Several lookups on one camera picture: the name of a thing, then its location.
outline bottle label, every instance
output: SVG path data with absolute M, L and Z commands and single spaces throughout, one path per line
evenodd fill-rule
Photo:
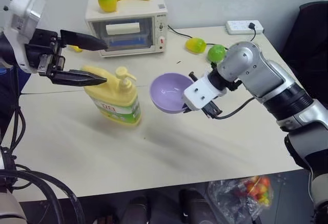
M 95 105 L 103 112 L 106 113 L 108 117 L 114 120 L 122 121 L 124 123 L 135 123 L 141 114 L 140 104 L 138 97 L 130 106 L 118 106 L 112 105 L 95 98 L 91 98 Z

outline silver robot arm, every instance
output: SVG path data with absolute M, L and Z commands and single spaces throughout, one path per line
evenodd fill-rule
M 189 86 L 183 100 L 191 110 L 202 109 L 239 79 L 246 89 L 275 116 L 285 145 L 297 165 L 312 173 L 316 210 L 328 210 L 328 110 L 277 63 L 266 60 L 252 42 L 233 45 L 211 73 Z

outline purple bowl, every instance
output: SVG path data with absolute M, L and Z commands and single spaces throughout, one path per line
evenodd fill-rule
M 150 97 L 154 105 L 169 114 L 183 112 L 185 104 L 182 100 L 183 91 L 193 83 L 188 77 L 177 73 L 160 75 L 150 85 Z

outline power strip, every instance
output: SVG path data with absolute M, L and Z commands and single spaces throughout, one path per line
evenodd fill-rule
M 254 30 L 248 27 L 250 23 L 255 24 L 256 34 L 263 33 L 264 28 L 258 20 L 227 21 L 225 27 L 227 28 L 228 34 L 254 34 Z

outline microwave window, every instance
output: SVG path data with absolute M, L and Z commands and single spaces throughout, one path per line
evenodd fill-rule
M 150 48 L 153 45 L 151 17 L 93 22 L 92 26 L 97 36 L 106 42 L 106 51 Z

